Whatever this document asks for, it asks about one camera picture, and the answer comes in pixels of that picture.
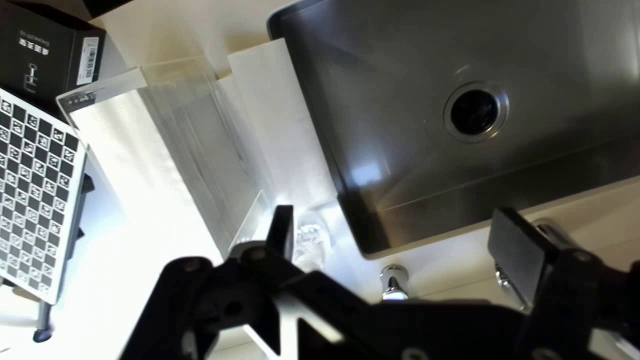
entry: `sink basin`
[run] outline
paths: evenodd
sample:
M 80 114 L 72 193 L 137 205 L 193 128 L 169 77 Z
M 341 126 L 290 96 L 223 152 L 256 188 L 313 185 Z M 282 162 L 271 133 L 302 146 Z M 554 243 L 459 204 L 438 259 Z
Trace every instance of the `sink basin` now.
M 640 0 L 311 0 L 286 37 L 360 250 L 640 173 Z

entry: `sink drain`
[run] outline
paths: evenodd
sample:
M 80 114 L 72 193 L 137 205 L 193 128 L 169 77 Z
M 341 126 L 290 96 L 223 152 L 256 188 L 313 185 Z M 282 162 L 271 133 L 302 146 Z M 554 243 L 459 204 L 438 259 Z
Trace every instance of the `sink drain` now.
M 507 97 L 492 84 L 465 84 L 457 87 L 444 110 L 444 122 L 452 136 L 479 142 L 497 133 L 506 120 Z

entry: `metal surface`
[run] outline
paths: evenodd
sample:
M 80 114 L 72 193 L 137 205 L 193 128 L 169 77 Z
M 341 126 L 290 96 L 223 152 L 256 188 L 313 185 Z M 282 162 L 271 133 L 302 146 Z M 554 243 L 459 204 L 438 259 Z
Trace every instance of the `metal surface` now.
M 382 267 L 382 299 L 408 299 L 408 272 L 405 267 L 392 264 Z
M 311 0 L 276 13 L 360 247 L 636 175 L 638 4 Z
M 495 265 L 495 281 L 497 281 L 497 288 L 514 298 L 518 302 L 518 307 L 522 312 L 527 312 L 530 309 L 530 303 L 519 296 L 519 291 L 507 281 L 507 278 L 504 276 L 504 272 Z
M 558 247 L 514 209 L 495 209 L 492 224 L 487 251 L 495 261 L 497 284 L 507 284 L 531 307 Z
M 45 342 L 52 337 L 54 330 L 49 323 L 49 315 L 52 315 L 52 303 L 40 302 L 37 303 L 37 323 L 36 323 L 36 331 L 34 331 L 34 342 Z

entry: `drain hole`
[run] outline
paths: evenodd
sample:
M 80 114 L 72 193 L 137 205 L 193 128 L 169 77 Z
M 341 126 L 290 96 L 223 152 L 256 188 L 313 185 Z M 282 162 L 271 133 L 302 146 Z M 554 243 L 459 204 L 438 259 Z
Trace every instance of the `drain hole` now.
M 482 89 L 464 91 L 452 106 L 452 124 L 465 136 L 487 132 L 497 120 L 497 102 Z

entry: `checkerboard pattern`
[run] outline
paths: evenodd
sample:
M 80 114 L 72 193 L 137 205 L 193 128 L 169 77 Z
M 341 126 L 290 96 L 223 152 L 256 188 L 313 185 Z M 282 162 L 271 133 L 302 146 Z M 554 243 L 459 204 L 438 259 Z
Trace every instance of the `checkerboard pattern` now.
M 57 299 L 86 146 L 73 129 L 0 89 L 0 278 Z

